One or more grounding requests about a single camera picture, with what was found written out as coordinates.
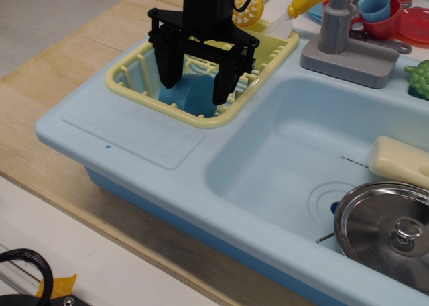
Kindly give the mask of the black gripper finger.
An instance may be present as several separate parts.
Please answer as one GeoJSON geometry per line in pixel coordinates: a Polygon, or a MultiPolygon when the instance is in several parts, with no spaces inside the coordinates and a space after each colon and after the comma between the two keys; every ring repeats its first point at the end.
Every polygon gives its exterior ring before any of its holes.
{"type": "Polygon", "coordinates": [[[182,78],[184,54],[176,42],[165,39],[156,39],[154,49],[161,83],[171,89],[182,78]]]}
{"type": "Polygon", "coordinates": [[[219,65],[219,71],[214,80],[213,103],[222,105],[226,102],[238,83],[239,78],[243,75],[242,66],[236,61],[224,61],[219,65]]]}

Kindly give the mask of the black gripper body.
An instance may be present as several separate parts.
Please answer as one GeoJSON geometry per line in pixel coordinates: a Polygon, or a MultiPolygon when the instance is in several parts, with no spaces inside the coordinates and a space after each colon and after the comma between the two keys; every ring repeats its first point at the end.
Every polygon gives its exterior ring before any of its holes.
{"type": "Polygon", "coordinates": [[[154,43],[158,37],[169,41],[193,37],[201,43],[209,40],[230,43],[242,49],[239,64],[253,68],[259,40],[233,23],[234,10],[241,11],[234,0],[183,0],[182,11],[153,8],[148,12],[152,20],[149,41],[154,43]]]}

